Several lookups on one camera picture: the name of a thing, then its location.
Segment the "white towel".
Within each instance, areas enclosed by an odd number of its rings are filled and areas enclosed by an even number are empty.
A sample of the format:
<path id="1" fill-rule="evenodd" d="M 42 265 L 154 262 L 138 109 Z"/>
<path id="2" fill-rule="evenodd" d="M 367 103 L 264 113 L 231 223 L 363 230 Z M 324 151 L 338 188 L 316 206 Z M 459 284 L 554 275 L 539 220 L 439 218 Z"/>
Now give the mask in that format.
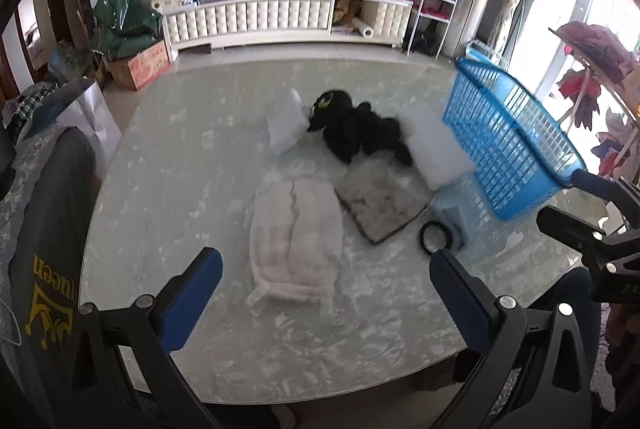
<path id="1" fill-rule="evenodd" d="M 255 288 L 246 303 L 314 303 L 331 313 L 343 241 L 341 205 L 329 181 L 311 174 L 262 181 L 248 236 Z"/>

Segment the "blue plastic laundry basket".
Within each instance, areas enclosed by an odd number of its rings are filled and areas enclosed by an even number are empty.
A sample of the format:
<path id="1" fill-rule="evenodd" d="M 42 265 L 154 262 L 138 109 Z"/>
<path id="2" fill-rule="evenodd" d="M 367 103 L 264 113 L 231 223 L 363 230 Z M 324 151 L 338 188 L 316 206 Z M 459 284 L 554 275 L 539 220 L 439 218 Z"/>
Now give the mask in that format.
<path id="1" fill-rule="evenodd" d="M 454 66 L 442 121 L 474 162 L 495 216 L 511 220 L 570 188 L 585 161 L 539 100 L 493 64 L 459 57 Z"/>

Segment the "light blue plastic container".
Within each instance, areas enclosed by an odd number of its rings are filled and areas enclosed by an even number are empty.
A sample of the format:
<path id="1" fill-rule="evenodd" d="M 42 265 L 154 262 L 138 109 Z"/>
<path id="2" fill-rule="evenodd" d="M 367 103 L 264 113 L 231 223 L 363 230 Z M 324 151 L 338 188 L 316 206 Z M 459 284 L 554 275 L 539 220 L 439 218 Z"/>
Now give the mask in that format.
<path id="1" fill-rule="evenodd" d="M 492 219 L 491 207 L 473 175 L 439 189 L 430 208 L 436 221 L 451 234 L 449 250 L 452 253 L 471 245 L 476 233 Z"/>

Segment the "clothes drying rack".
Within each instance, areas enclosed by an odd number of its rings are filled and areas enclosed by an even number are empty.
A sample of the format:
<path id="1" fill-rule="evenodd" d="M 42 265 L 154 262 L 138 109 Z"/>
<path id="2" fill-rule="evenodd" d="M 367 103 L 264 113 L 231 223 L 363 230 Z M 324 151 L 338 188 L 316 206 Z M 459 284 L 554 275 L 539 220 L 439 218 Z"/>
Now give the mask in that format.
<path id="1" fill-rule="evenodd" d="M 602 93 L 614 100 L 620 112 L 605 113 L 605 129 L 597 134 L 592 150 L 599 159 L 598 175 L 639 181 L 639 59 L 605 26 L 568 22 L 551 31 L 562 52 L 582 68 L 570 69 L 556 87 L 570 108 L 558 120 L 569 128 L 593 129 L 600 114 Z"/>

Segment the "large white foam block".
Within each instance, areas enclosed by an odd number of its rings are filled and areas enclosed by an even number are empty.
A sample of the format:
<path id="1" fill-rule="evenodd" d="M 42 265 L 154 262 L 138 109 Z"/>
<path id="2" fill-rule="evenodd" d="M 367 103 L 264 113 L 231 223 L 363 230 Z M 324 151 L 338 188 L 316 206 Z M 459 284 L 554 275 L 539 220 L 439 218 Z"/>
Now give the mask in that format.
<path id="1" fill-rule="evenodd" d="M 402 108 L 398 120 L 416 170 L 432 192 L 457 183 L 476 170 L 454 132 L 426 102 Z"/>

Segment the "grey queen print shirt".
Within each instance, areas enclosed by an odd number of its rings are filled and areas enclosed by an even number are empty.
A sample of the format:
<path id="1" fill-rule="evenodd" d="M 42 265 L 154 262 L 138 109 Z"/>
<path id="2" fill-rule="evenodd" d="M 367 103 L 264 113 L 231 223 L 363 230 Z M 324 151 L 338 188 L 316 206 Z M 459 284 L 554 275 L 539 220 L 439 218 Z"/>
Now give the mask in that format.
<path id="1" fill-rule="evenodd" d="M 96 155 L 52 126 L 1 155 L 1 358 L 48 426 L 74 327 Z"/>

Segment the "grey fuzzy mat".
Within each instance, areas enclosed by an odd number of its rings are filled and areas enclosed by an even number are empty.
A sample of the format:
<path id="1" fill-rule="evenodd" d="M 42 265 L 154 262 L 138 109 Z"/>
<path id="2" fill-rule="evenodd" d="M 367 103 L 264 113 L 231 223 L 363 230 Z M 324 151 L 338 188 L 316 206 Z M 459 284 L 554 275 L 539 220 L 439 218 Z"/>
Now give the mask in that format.
<path id="1" fill-rule="evenodd" d="M 433 196 L 416 169 L 388 156 L 358 163 L 335 185 L 335 193 L 373 246 L 403 230 Z"/>

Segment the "white paper bag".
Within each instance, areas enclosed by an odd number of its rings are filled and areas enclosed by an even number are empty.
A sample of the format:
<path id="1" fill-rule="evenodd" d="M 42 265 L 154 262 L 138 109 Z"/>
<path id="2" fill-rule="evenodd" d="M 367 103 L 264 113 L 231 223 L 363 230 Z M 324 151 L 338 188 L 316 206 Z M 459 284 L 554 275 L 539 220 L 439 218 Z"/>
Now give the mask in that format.
<path id="1" fill-rule="evenodd" d="M 62 88 L 63 109 L 55 122 L 79 129 L 96 155 L 96 175 L 105 180 L 116 148 L 122 138 L 96 79 L 82 77 Z"/>

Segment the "black dragon plush toy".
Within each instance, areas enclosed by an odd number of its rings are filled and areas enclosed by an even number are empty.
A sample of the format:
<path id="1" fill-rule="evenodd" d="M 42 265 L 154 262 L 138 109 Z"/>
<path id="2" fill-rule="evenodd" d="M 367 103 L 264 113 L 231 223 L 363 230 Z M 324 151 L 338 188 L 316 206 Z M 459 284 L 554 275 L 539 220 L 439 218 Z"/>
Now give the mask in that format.
<path id="1" fill-rule="evenodd" d="M 378 115 L 369 102 L 355 106 L 344 90 L 326 91 L 314 101 L 308 115 L 307 131 L 321 131 L 332 154 L 346 164 L 351 164 L 352 158 L 360 152 L 371 156 L 379 150 L 387 150 L 399 163 L 406 167 L 412 165 L 399 121 Z"/>

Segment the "cardboard box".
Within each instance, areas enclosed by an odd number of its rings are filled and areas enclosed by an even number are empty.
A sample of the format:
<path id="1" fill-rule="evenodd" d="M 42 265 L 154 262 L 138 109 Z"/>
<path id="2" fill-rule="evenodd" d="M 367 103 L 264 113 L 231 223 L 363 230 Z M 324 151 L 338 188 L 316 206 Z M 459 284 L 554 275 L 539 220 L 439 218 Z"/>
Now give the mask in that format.
<path id="1" fill-rule="evenodd" d="M 139 54 L 122 60 L 109 60 L 107 70 L 119 88 L 140 91 L 169 67 L 166 45 L 157 42 Z"/>

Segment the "white paper roll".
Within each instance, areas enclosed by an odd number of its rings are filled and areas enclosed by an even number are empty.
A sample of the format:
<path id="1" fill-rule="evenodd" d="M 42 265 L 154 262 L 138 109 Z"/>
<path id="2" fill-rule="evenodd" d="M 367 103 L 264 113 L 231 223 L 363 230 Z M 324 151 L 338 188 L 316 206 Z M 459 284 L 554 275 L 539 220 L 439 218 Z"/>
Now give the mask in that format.
<path id="1" fill-rule="evenodd" d="M 364 37 L 365 39 L 371 39 L 374 36 L 373 28 L 362 19 L 354 17 L 350 21 L 350 24 L 352 25 L 352 29 L 357 31 L 361 37 Z"/>

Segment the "green plastic bag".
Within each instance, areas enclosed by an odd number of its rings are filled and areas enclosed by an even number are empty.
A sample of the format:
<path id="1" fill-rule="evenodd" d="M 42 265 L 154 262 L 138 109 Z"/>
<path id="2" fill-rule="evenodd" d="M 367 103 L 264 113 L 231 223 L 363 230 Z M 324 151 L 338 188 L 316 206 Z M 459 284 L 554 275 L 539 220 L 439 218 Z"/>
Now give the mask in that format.
<path id="1" fill-rule="evenodd" d="M 90 45 L 107 60 L 136 56 L 163 39 L 162 15 L 145 0 L 98 0 Z"/>

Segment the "white tufted tv cabinet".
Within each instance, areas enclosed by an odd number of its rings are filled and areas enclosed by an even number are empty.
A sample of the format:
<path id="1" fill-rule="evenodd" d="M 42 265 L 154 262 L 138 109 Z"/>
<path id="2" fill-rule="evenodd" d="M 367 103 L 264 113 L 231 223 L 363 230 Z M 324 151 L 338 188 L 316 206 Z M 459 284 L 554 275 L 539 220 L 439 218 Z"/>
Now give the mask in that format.
<path id="1" fill-rule="evenodd" d="M 213 50 L 283 43 L 363 43 L 399 48 L 409 25 L 409 0 L 204 0 L 164 11 L 169 58 L 189 48 Z M 358 17 L 374 30 L 352 29 Z"/>

